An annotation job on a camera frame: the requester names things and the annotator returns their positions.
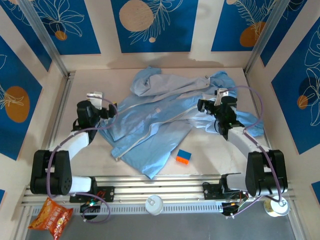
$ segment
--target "red chip bag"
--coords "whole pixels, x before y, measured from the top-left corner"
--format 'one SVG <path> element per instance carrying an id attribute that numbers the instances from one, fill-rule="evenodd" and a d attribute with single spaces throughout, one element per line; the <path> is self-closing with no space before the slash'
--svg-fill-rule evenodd
<path id="1" fill-rule="evenodd" d="M 68 209 L 60 206 L 48 197 L 45 200 L 40 213 L 28 228 L 49 230 L 53 239 L 58 240 L 69 222 L 73 211 L 73 208 Z"/>

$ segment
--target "orange and blue cube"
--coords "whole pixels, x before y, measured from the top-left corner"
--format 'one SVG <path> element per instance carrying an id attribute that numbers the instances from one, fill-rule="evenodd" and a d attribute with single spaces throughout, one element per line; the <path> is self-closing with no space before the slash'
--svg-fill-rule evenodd
<path id="1" fill-rule="evenodd" d="M 183 151 L 183 150 L 179 149 L 175 160 L 177 160 L 180 163 L 188 165 L 190 158 L 191 158 L 191 153 L 190 152 Z"/>

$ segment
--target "gray floor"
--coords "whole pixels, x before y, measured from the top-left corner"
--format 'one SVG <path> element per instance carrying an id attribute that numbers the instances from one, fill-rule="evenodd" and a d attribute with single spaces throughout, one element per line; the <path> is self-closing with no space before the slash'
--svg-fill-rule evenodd
<path id="1" fill-rule="evenodd" d="M 27 240 L 52 240 L 48 231 L 29 230 Z M 294 240 L 288 216 L 271 217 L 258 202 L 235 219 L 218 213 L 114 215 L 89 224 L 73 216 L 60 240 Z"/>

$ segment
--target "light blue jacket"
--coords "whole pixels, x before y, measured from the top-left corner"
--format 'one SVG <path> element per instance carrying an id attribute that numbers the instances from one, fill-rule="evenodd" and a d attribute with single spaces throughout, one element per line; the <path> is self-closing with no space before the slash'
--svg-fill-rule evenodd
<path id="1" fill-rule="evenodd" d="M 216 133 L 215 117 L 199 112 L 198 100 L 214 100 L 217 88 L 234 86 L 224 71 L 210 78 L 187 78 L 161 74 L 160 68 L 148 67 L 137 73 L 130 88 L 132 94 L 118 105 L 114 126 L 99 132 L 113 146 L 114 158 L 122 159 L 152 179 L 192 127 Z M 237 96 L 236 91 L 229 94 Z M 257 120 L 251 113 L 238 111 L 237 119 L 245 126 Z M 100 126 L 110 123 L 105 120 Z M 262 135 L 263 123 L 249 132 L 253 136 Z"/>

